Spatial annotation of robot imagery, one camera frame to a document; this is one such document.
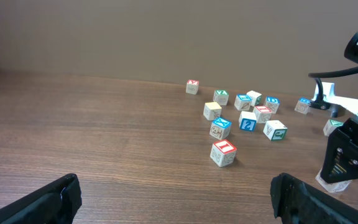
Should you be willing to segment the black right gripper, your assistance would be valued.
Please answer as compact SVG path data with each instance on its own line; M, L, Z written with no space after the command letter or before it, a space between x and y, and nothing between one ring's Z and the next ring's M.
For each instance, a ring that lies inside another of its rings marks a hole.
M329 135L320 176L329 184L358 179L358 119L349 118Z

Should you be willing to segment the red I letter block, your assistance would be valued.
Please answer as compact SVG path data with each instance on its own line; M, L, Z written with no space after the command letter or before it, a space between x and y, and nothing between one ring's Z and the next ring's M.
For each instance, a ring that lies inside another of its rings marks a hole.
M234 162L237 148L228 140L214 142L211 148L210 158L219 166L224 167Z

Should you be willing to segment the yellow O letter block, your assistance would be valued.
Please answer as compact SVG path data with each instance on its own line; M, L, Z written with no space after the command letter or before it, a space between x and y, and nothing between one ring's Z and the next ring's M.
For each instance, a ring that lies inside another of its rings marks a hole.
M336 182L329 184L321 177L321 170L315 177L316 181L329 193L342 192L351 184L352 180L346 180L342 182Z

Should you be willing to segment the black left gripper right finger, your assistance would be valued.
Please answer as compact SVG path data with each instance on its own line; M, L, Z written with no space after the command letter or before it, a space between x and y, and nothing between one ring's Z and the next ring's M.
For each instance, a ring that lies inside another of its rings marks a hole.
M272 179L270 196L285 224L358 224L358 210L287 173Z

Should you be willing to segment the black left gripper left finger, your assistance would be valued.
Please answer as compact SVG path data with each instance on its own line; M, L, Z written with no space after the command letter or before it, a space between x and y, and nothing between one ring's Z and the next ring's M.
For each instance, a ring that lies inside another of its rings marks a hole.
M1 208L0 224L71 224L81 206L80 183L71 173Z

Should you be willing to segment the green J letter block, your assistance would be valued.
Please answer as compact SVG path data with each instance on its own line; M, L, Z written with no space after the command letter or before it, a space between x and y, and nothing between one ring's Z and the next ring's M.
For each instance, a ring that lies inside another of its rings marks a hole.
M269 120L264 126L263 133L270 141L280 141L286 136L288 128L279 120Z

